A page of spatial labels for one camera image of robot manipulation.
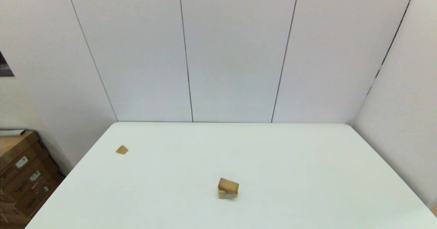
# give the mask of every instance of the tabletop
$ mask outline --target tabletop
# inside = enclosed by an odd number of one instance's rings
[[[124,145],[128,152],[115,151]],[[220,178],[239,183],[219,199]],[[436,229],[348,125],[112,125],[26,229]]]

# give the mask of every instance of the wall panel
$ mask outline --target wall panel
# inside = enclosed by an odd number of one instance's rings
[[[192,121],[179,0],[72,0],[120,121]]]
[[[194,121],[271,121],[294,3],[182,0]]]
[[[411,0],[354,129],[429,207],[437,203],[437,0]]]
[[[115,116],[70,0],[0,0],[0,50],[74,166]]]
[[[297,0],[273,122],[351,123],[409,0]]]

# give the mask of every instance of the cardboard box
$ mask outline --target cardboard box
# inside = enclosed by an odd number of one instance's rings
[[[0,202],[0,221],[2,221],[2,224],[26,225],[63,179],[59,173],[56,173],[46,180],[42,180],[37,190],[28,191],[19,202],[14,204]]]
[[[21,136],[0,137],[0,170],[3,170],[37,140],[38,136],[34,131],[26,131]]]
[[[53,175],[58,171],[58,167],[48,156],[47,152],[41,157],[44,159],[41,160],[38,157],[33,160],[26,170],[22,170],[14,179],[3,187],[0,190],[0,195],[2,197],[7,197],[8,200],[12,202],[20,201],[20,199],[31,189],[34,183],[37,182],[43,174],[50,173]]]
[[[56,187],[61,183],[61,176],[59,174],[53,175],[51,179],[45,181],[42,186],[36,191],[30,190],[26,193],[21,201],[17,202],[15,206],[22,211],[26,216],[30,216],[34,210],[45,200],[48,194],[51,194]]]
[[[20,170],[26,168],[32,160],[44,151],[45,149],[42,148],[38,142],[32,143],[31,146],[20,153],[12,162],[7,164],[0,171],[0,187],[5,186],[20,172]]]

